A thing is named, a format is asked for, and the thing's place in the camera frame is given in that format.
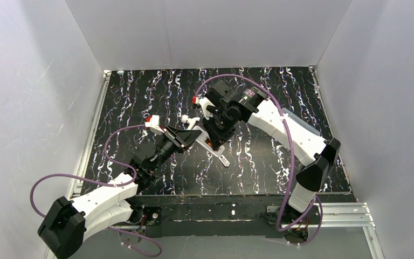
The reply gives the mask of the white remote control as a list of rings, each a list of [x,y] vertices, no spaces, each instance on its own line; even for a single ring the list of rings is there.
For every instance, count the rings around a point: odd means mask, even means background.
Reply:
[[[193,130],[200,131],[201,132],[201,134],[196,139],[196,142],[201,147],[203,147],[204,149],[206,149],[209,153],[211,153],[213,156],[215,156],[217,158],[219,158],[223,154],[223,152],[225,150],[225,147],[224,146],[220,146],[217,149],[213,149],[213,144],[212,144],[212,142],[211,142],[211,140],[209,138],[209,135],[207,134],[207,132],[204,129],[202,129],[199,126],[195,126],[193,128]]]

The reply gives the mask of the white battery cover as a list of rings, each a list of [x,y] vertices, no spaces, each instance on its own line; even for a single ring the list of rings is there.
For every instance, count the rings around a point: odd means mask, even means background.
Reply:
[[[230,166],[230,162],[228,161],[228,159],[224,156],[224,155],[220,155],[219,160],[221,161],[221,163],[223,164],[224,167],[228,168]]]

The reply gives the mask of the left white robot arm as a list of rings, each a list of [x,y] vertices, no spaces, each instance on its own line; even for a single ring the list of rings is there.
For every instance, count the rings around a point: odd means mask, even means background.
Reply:
[[[199,129],[153,126],[155,142],[137,145],[126,166],[109,183],[71,200],[56,199],[37,230],[38,236],[56,258],[69,258],[92,235],[116,223],[130,220],[133,206],[128,199],[145,190],[154,180],[153,173],[175,152],[184,153],[202,135]]]

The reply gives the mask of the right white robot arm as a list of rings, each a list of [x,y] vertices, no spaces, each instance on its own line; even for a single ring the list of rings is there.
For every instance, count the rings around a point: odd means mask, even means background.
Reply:
[[[214,84],[200,98],[197,90],[192,99],[194,108],[204,115],[202,126],[208,140],[203,142],[212,151],[220,150],[235,131],[238,122],[252,125],[284,145],[291,160],[298,159],[304,168],[296,175],[291,197],[285,201],[292,209],[303,213],[320,190],[339,157],[340,142],[327,141],[284,113],[267,89],[253,80],[240,91],[232,89],[220,76],[211,78]]]

